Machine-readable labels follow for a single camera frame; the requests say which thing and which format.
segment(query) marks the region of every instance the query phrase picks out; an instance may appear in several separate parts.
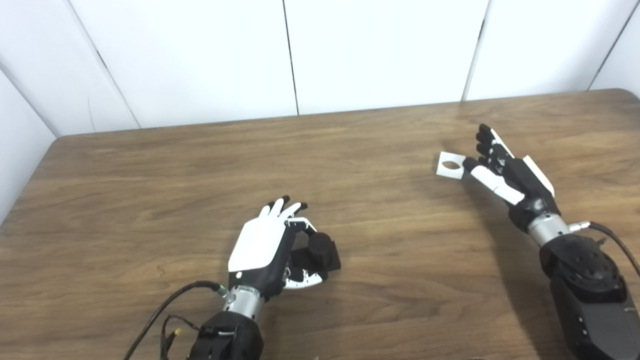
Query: hole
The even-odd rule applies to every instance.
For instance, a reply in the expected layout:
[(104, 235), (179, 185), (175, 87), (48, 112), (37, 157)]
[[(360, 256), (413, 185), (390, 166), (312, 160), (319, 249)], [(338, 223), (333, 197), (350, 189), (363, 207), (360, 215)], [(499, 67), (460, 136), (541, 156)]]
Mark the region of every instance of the hole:
[(451, 169), (451, 170), (457, 170), (460, 168), (460, 165), (458, 163), (455, 163), (453, 161), (443, 161), (442, 162), (442, 166), (444, 166), (445, 168)]

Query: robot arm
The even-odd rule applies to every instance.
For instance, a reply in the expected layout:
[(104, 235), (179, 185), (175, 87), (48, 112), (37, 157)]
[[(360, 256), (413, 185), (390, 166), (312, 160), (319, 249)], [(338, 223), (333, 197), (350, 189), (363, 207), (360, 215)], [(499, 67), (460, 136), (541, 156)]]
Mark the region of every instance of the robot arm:
[[(331, 238), (306, 218), (295, 217), (307, 204), (283, 210), (288, 201), (284, 196), (267, 204), (245, 223), (229, 258), (223, 309), (201, 326), (189, 360), (258, 360), (264, 342), (256, 321), (263, 305), (283, 289), (319, 284), (340, 268)], [(293, 250), (300, 232), (308, 235), (308, 246)]]
[(480, 125), (478, 160), (463, 162), (474, 178), (502, 198), (509, 219), (540, 246), (565, 340), (580, 360), (640, 359), (640, 319), (616, 263), (591, 238), (573, 234), (551, 182), (526, 156), (516, 158), (498, 134)]

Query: white wall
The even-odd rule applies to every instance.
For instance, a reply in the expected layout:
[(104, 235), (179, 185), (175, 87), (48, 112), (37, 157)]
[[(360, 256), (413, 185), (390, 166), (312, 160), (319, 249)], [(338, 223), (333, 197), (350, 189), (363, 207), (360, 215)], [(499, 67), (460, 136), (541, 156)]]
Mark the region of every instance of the white wall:
[(0, 68), (57, 135), (138, 127), (67, 0), (0, 1)]
[(54, 139), (0, 72), (0, 224)]
[(636, 3), (492, 0), (467, 99), (587, 90)]
[(640, 10), (636, 10), (591, 89), (622, 88), (640, 97)]
[(459, 101), (485, 0), (285, 0), (300, 114)]
[(72, 0), (142, 127), (296, 115), (282, 0)]

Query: wooden table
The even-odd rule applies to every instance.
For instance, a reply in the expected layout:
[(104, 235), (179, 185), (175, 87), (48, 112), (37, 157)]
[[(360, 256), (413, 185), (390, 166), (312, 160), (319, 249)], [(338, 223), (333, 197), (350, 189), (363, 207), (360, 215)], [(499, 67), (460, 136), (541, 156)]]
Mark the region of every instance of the wooden table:
[[(536, 246), (472, 178), (435, 175), (440, 151), (475, 153), (481, 122), (536, 160), (568, 222), (640, 253), (640, 103), (621, 90), (65, 136), (0, 229), (0, 358), (122, 358), (170, 293), (226, 283), (242, 225), (289, 194), (342, 270), (265, 306), (263, 359), (568, 359)], [(168, 313), (220, 307), (193, 291)]]

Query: cable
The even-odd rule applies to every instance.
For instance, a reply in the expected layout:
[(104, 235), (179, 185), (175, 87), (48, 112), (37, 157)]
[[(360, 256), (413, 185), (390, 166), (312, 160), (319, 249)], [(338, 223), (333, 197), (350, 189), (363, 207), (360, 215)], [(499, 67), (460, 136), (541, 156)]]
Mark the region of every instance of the cable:
[(620, 249), (622, 249), (622, 251), (625, 253), (627, 258), (631, 262), (631, 265), (634, 266), (634, 269), (636, 270), (636, 273), (638, 274), (638, 276), (640, 276), (640, 264), (638, 264), (638, 262), (636, 261), (636, 258), (631, 253), (631, 250), (629, 250), (629, 248), (625, 245), (625, 243), (623, 243), (622, 240), (611, 229), (593, 221), (589, 224), (589, 228), (600, 231), (601, 233), (604, 233), (608, 237), (612, 238), (613, 241), (615, 241), (620, 247)]
[(200, 331), (200, 327), (199, 326), (197, 326), (196, 324), (194, 324), (194, 323), (190, 322), (189, 320), (183, 318), (180, 315), (167, 315), (166, 319), (164, 319), (164, 322), (162, 323), (162, 330), (160, 332), (160, 359), (161, 360), (168, 359), (169, 348), (171, 347), (171, 345), (173, 343), (173, 339), (177, 335), (175, 333), (175, 331), (172, 332), (173, 337), (171, 337), (171, 341), (169, 341), (169, 339), (166, 337), (166, 324), (171, 319), (182, 320), (182, 322), (184, 322), (187, 325), (189, 325), (189, 327), (192, 328), (193, 330)]
[(151, 317), (149, 318), (145, 326), (142, 328), (142, 331), (140, 331), (140, 334), (138, 335), (138, 337), (133, 341), (133, 344), (131, 344), (131, 347), (129, 347), (129, 351), (127, 351), (127, 353), (124, 355), (123, 360), (129, 360), (131, 358), (131, 356), (133, 355), (133, 352), (136, 351), (136, 348), (138, 347), (142, 339), (145, 337), (145, 335), (147, 335), (147, 332), (151, 328), (151, 325), (153, 325), (154, 322), (156, 322), (156, 320), (158, 319), (158, 316), (160, 316), (160, 313), (162, 313), (163, 310), (169, 304), (171, 304), (171, 302), (174, 301), (177, 297), (195, 288), (209, 288), (215, 291), (218, 295), (221, 295), (222, 297), (224, 297), (227, 294), (227, 289), (225, 289), (223, 286), (221, 286), (217, 282), (213, 282), (213, 281), (201, 280), (201, 281), (195, 281), (195, 282), (192, 282), (191, 284), (183, 286), (181, 289), (179, 289), (178, 291), (173, 293), (171, 296), (169, 296), (156, 309), (156, 311), (154, 311), (154, 313), (151, 315)]

